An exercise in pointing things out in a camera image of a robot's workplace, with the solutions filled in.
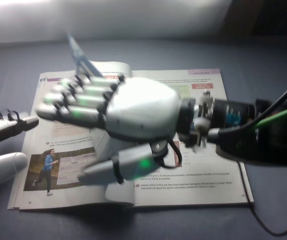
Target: woman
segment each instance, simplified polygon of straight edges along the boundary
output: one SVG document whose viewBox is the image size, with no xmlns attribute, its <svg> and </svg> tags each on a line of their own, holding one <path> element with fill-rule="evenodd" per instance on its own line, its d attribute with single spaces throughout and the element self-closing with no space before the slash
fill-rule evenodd
<svg viewBox="0 0 287 240">
<path fill-rule="evenodd" d="M 47 196 L 51 196 L 50 192 L 51 180 L 52 180 L 52 169 L 53 164 L 58 163 L 58 160 L 54 161 L 55 150 L 52 148 L 50 150 L 45 151 L 42 154 L 42 158 L 44 158 L 44 165 L 39 173 L 39 179 L 33 181 L 32 186 L 34 187 L 36 184 L 40 183 L 44 178 L 47 182 Z"/>
</svg>

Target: printed photograph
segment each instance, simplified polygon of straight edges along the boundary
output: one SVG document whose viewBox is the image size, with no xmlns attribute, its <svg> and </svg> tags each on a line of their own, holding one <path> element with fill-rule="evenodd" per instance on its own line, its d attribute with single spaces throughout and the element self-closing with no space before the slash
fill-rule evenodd
<svg viewBox="0 0 287 240">
<path fill-rule="evenodd" d="M 24 191 L 46 191 L 69 189 L 81 186 L 77 176 L 80 168 L 95 162 L 94 147 L 75 151 L 56 152 L 54 148 L 41 154 L 31 155 Z"/>
</svg>

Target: table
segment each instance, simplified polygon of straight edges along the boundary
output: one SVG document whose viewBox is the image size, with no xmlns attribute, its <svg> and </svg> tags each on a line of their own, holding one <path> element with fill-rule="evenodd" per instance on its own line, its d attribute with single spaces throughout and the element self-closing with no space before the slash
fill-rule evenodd
<svg viewBox="0 0 287 240">
<path fill-rule="evenodd" d="M 82 41 L 94 61 L 132 70 L 219 68 L 231 101 L 275 100 L 287 89 L 287 43 L 263 39 Z M 0 110 L 30 111 L 40 73 L 73 70 L 66 43 L 0 46 Z M 0 143 L 0 155 L 20 152 L 24 134 Z M 287 228 L 287 168 L 247 166 L 258 214 L 275 231 Z M 0 240 L 207 239 L 272 240 L 247 207 L 115 205 L 43 212 L 7 210 L 12 181 L 0 185 Z"/>
</svg>

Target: open book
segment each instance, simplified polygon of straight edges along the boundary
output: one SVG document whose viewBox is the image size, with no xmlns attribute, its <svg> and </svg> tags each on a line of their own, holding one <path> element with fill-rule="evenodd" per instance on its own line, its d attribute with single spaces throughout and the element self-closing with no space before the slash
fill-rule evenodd
<svg viewBox="0 0 287 240">
<path fill-rule="evenodd" d="M 226 99 L 219 69 L 132 72 L 129 65 L 121 62 L 93 64 L 106 78 L 117 78 L 121 74 L 145 77 L 169 85 L 183 98 L 198 98 L 207 89 L 215 98 Z M 42 73 L 31 114 L 36 115 L 35 107 L 60 79 L 74 75 L 75 71 Z M 47 209 L 111 202 L 131 206 L 247 202 L 236 162 L 218 156 L 212 144 L 194 153 L 185 148 L 177 136 L 174 142 L 182 153 L 182 165 L 178 166 L 177 155 L 171 148 L 164 161 L 167 165 L 178 166 L 176 169 L 159 168 L 152 174 L 120 185 L 83 186 L 77 179 L 82 166 L 102 161 L 116 154 L 116 149 L 132 146 L 133 143 L 113 139 L 102 130 L 40 119 L 39 126 L 26 133 L 22 152 L 30 158 L 30 163 L 15 178 L 8 208 Z M 52 155 L 54 163 L 45 174 L 42 169 L 47 168 L 49 155 Z M 245 167 L 241 166 L 253 201 Z"/>
</svg>

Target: white robotic hand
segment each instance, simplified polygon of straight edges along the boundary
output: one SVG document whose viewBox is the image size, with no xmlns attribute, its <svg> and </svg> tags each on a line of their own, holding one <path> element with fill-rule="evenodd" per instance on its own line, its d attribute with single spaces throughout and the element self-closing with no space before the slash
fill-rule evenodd
<svg viewBox="0 0 287 240">
<path fill-rule="evenodd" d="M 37 115 L 86 128 L 99 128 L 137 146 L 107 161 L 87 166 L 79 176 L 85 185 L 122 183 L 155 171 L 172 147 L 182 106 L 172 88 L 146 78 L 105 79 L 69 36 L 77 75 L 64 78 L 44 96 Z"/>
<path fill-rule="evenodd" d="M 18 114 L 9 111 L 7 116 L 0 113 L 0 142 L 16 136 L 23 131 L 36 127 L 39 120 L 27 113 Z M 0 183 L 5 182 L 23 170 L 28 164 L 27 156 L 22 152 L 0 155 Z"/>
</svg>

